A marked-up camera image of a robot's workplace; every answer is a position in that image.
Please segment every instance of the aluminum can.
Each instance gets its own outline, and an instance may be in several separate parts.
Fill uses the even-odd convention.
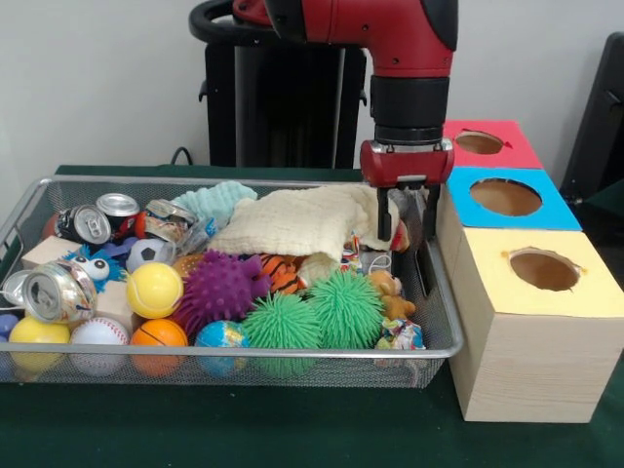
[[[26,311],[41,322],[69,324],[96,314],[98,293],[78,263],[49,261],[36,266],[23,282]]]

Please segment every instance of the light blue cloth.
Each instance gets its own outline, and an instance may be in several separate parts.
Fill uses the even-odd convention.
[[[257,200],[257,193],[240,182],[227,180],[211,188],[188,191],[173,202],[194,213],[200,219],[216,219],[219,230],[223,229],[234,213],[234,207],[244,198]]]

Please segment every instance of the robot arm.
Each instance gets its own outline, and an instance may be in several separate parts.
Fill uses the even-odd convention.
[[[387,191],[402,185],[431,188],[425,217],[431,234],[439,184],[452,169],[442,130],[457,0],[265,0],[265,6],[284,39],[369,49],[375,131],[360,158],[365,179],[378,188],[379,238],[391,235]]]

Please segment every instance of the round hole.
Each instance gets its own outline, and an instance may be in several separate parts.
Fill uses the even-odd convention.
[[[486,178],[470,187],[470,196],[491,212],[526,216],[542,206],[542,199],[528,185],[504,178]]]
[[[524,249],[511,255],[518,277],[541,290],[566,291],[578,281],[578,272],[567,258],[540,249]]]
[[[503,142],[485,132],[465,131],[455,137],[461,149],[477,154],[496,154],[503,149]]]

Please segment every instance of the orange basketball ball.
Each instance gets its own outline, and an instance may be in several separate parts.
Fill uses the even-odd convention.
[[[130,344],[142,346],[188,346],[184,330],[167,319],[148,320],[135,331]],[[183,356],[134,355],[135,368],[150,377],[163,377],[174,373]]]

